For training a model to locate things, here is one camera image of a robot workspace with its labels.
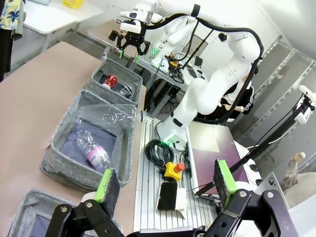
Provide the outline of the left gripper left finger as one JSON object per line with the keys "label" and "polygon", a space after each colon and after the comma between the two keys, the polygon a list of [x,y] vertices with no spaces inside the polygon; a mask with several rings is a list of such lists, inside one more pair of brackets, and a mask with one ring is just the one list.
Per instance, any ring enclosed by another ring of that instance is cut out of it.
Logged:
{"label": "left gripper left finger", "polygon": [[95,231],[99,237],[122,237],[113,222],[120,184],[115,170],[106,169],[95,193],[88,193],[83,201],[72,207],[58,205],[49,223],[50,237],[82,237]]}

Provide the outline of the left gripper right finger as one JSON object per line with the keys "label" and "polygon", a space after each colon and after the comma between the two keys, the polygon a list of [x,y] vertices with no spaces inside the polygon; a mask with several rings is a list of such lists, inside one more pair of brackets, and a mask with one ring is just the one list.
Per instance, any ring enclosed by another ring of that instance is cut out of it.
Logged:
{"label": "left gripper right finger", "polygon": [[212,184],[223,210],[205,232],[205,237],[232,237],[243,221],[252,221],[262,237],[291,236],[291,217],[278,190],[261,194],[238,189],[225,160],[215,160]]}

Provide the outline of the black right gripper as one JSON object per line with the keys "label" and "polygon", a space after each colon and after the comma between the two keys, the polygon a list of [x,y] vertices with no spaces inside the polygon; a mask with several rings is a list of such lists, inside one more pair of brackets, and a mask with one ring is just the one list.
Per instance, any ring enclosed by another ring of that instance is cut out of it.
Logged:
{"label": "black right gripper", "polygon": [[127,32],[124,36],[119,34],[117,37],[117,48],[120,50],[119,58],[122,59],[124,56],[124,50],[128,45],[136,46],[137,56],[136,62],[139,61],[140,56],[146,55],[151,43],[149,41],[145,41],[145,33],[146,30],[141,30],[140,33]]}

